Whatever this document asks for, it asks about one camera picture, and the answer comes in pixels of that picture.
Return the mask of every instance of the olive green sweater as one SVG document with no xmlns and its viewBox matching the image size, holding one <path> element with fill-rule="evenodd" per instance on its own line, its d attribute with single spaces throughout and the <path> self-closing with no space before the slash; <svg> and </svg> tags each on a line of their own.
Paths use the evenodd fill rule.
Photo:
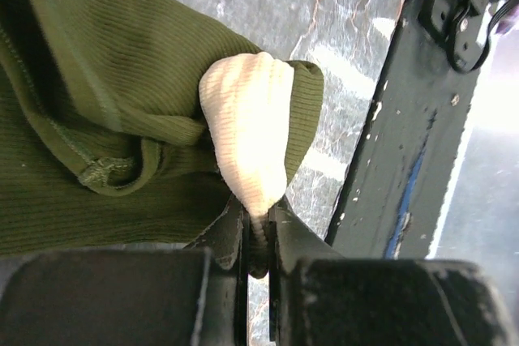
<svg viewBox="0 0 519 346">
<path fill-rule="evenodd" d="M 191 240 L 229 198 L 198 83 L 259 51 L 174 0 L 0 0 L 0 255 Z M 289 64 L 290 180 L 323 77 Z"/>
</svg>

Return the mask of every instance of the black plastic part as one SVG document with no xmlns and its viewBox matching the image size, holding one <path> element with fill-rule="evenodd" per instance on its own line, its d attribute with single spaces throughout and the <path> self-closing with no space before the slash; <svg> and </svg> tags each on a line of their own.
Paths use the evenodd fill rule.
<svg viewBox="0 0 519 346">
<path fill-rule="evenodd" d="M 248 227 L 233 200 L 190 250 L 42 255 L 4 291 L 0 344 L 246 345 Z"/>
<path fill-rule="evenodd" d="M 460 75 L 406 0 L 326 242 L 348 258 L 428 254 L 478 72 Z"/>
<path fill-rule="evenodd" d="M 281 344 L 515 345 L 493 288 L 466 263 L 301 261 L 283 288 Z"/>
<path fill-rule="evenodd" d="M 480 58 L 482 49 L 477 44 L 482 27 L 483 15 L 490 0 L 424 0 L 419 18 L 423 27 L 434 38 L 436 44 L 452 51 L 452 57 L 463 64 L 463 68 L 472 70 Z M 453 20 L 463 10 L 463 28 L 453 32 Z M 448 38 L 456 34 L 455 45 L 448 46 Z"/>
</svg>

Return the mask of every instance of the gray marble surface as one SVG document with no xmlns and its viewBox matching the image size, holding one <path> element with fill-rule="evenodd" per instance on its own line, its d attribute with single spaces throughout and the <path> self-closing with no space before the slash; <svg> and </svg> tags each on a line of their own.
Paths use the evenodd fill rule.
<svg viewBox="0 0 519 346">
<path fill-rule="evenodd" d="M 179 1 L 280 59 L 306 59 L 322 68 L 326 86 L 319 129 L 287 195 L 296 213 L 323 237 L 403 0 Z M 267 279 L 251 281 L 249 325 L 250 345 L 268 344 Z"/>
</svg>

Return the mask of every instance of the white cloth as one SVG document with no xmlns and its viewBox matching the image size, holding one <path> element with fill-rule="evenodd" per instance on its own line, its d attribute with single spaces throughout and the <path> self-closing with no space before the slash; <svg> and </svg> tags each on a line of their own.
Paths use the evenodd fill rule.
<svg viewBox="0 0 519 346">
<path fill-rule="evenodd" d="M 252 219 L 266 216 L 286 191 L 293 81 L 294 69 L 265 52 L 224 58 L 200 80 L 218 167 Z"/>
</svg>

